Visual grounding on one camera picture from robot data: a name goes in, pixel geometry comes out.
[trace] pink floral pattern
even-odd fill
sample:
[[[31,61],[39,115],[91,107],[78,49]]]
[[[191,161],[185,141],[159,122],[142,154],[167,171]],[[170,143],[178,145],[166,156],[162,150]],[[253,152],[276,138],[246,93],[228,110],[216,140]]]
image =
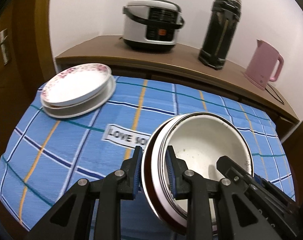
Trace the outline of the pink floral pattern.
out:
[[[51,80],[47,82],[45,87],[43,88],[41,92],[41,98],[44,101],[47,101],[47,96],[48,96],[48,91],[58,82],[58,80],[66,77],[70,73],[75,73],[75,72],[82,72],[82,71],[100,71],[100,72],[105,72],[106,77],[111,74],[111,70],[108,66],[100,63],[88,63],[88,64],[82,64],[78,66],[71,67],[69,69],[66,69],[57,75],[55,75]]]

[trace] tablecloth label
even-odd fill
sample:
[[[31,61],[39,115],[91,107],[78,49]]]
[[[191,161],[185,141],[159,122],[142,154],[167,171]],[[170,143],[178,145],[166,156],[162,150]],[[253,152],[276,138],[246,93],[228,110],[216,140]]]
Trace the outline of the tablecloth label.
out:
[[[125,148],[134,149],[137,145],[145,148],[150,134],[131,130],[117,124],[109,123],[102,136],[103,141],[109,141]]]

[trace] white wall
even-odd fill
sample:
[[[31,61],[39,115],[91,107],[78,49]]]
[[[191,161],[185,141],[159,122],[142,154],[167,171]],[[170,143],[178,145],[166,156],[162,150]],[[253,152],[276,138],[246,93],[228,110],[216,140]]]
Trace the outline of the white wall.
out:
[[[169,0],[179,4],[185,26],[179,43],[200,48],[213,0]],[[51,0],[53,56],[98,35],[121,35],[128,0]],[[246,67],[256,39],[269,42],[285,59],[275,86],[303,119],[303,12],[294,0],[242,0],[242,16],[227,59]]]

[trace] kettle base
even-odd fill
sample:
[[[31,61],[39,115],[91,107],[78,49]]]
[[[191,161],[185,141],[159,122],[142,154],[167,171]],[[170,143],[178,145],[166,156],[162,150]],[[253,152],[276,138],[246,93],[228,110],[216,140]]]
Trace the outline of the kettle base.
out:
[[[251,82],[251,83],[253,83],[256,87],[258,87],[258,88],[260,88],[261,90],[265,90],[265,88],[266,88],[266,86],[261,86],[260,84],[258,84],[255,80],[253,80],[250,76],[248,76],[247,74],[246,74],[246,72],[244,72],[243,73],[244,74],[244,76]]]
[[[152,50],[158,52],[166,52],[166,51],[170,51],[175,46],[175,44],[164,45],[164,44],[144,43],[139,41],[130,41],[126,39],[123,40],[129,47],[135,50]]]

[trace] door handle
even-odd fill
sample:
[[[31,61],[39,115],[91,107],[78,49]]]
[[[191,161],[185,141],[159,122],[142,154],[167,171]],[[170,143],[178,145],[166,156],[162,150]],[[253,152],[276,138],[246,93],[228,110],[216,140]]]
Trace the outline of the door handle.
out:
[[[4,65],[6,65],[10,61],[9,51],[5,44],[7,37],[8,37],[7,29],[2,30],[0,32],[0,47],[1,47],[1,52],[3,54]]]

